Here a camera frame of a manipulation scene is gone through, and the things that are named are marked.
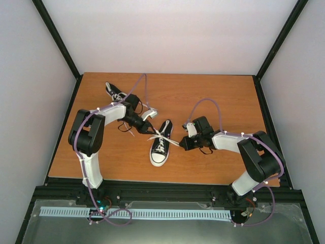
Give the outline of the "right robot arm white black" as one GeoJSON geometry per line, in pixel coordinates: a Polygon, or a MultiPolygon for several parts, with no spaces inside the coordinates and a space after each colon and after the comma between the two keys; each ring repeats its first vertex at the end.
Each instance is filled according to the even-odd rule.
{"type": "Polygon", "coordinates": [[[284,173],[284,157],[264,131],[253,134],[215,131],[204,116],[182,127],[188,133],[179,143],[185,151],[206,147],[210,154],[215,150],[227,150],[241,155],[245,171],[231,184],[236,196],[256,191],[284,173]]]}

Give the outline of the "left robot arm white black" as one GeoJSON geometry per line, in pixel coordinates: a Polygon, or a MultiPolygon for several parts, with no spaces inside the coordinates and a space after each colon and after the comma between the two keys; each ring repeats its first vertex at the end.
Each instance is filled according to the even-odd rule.
{"type": "Polygon", "coordinates": [[[95,110],[78,110],[68,137],[68,143],[76,152],[80,161],[83,184],[91,189],[88,199],[93,204],[101,204],[105,201],[106,192],[99,188],[103,177],[99,167],[99,150],[103,143],[105,126],[122,121],[131,128],[135,128],[140,134],[155,134],[148,118],[154,118],[158,111],[148,108],[142,115],[135,112],[139,103],[135,95],[125,100],[115,100],[111,104],[95,110]]]}

